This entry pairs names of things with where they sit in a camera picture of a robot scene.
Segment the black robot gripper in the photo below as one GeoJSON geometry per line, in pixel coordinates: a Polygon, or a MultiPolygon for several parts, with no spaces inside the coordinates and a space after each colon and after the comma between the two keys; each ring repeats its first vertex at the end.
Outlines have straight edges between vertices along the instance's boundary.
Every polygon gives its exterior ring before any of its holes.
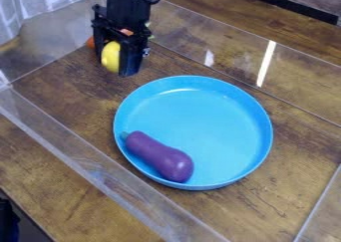
{"type": "MultiPolygon", "coordinates": [[[[138,29],[143,25],[147,26],[150,22],[154,4],[155,0],[107,0],[106,6],[96,4],[92,7],[95,12],[92,21],[107,21],[118,26],[138,29]]],[[[103,48],[110,42],[115,42],[114,32],[107,28],[94,26],[95,52],[100,62],[103,48]]],[[[128,77],[139,72],[143,58],[150,54],[151,48],[146,37],[123,38],[119,45],[119,75],[128,77]]]]}

